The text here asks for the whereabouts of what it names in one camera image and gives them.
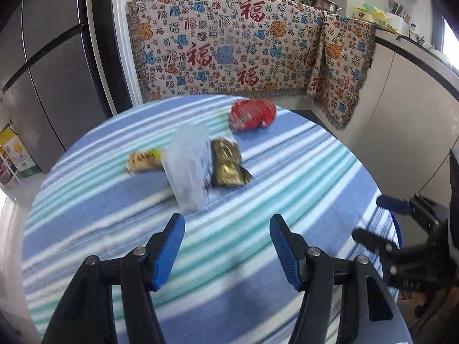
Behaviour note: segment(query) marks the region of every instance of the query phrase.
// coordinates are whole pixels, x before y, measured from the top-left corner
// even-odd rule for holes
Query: cooking pot
[[[310,5],[316,9],[329,11],[335,14],[338,10],[342,10],[342,7],[338,7],[333,1],[330,0],[310,0]]]

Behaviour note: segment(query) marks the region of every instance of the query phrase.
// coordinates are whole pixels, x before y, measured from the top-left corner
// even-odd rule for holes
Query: countertop
[[[459,77],[440,59],[418,45],[404,39],[397,39],[398,35],[377,29],[376,43],[383,45],[397,54],[405,57],[447,89],[459,102]]]

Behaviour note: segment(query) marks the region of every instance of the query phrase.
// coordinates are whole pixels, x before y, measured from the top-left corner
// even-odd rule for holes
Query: gold snack package
[[[242,186],[252,175],[240,166],[241,156],[236,142],[220,138],[212,141],[214,186]]]
[[[158,149],[132,152],[129,154],[126,166],[130,173],[162,169],[162,151]]]

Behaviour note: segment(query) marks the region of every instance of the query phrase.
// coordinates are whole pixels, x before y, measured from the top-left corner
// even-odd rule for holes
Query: blue striped tablecloth
[[[226,134],[235,99],[174,97],[125,111],[83,136],[54,166],[27,219],[22,253],[26,298],[41,335],[86,256],[122,257],[180,211],[164,172],[130,175],[128,154],[166,148],[183,123],[205,122],[212,138]],[[272,245],[273,214],[310,245],[342,258],[365,253],[351,239],[357,226],[396,238],[389,212],[376,207],[380,192],[369,173],[320,126],[278,108],[269,128],[235,137],[253,181],[212,190],[208,210],[185,218],[171,276],[152,294],[168,344],[288,342],[302,294],[287,283]],[[113,300],[125,344],[120,288],[113,288]],[[330,342],[339,309],[336,289]]]

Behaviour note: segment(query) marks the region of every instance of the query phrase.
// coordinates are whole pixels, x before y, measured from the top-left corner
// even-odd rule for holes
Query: refrigerator
[[[117,113],[95,45],[104,38],[96,39],[88,4],[92,0],[22,0],[0,33],[2,102],[44,172]],[[127,88],[125,94],[118,111],[130,107]]]

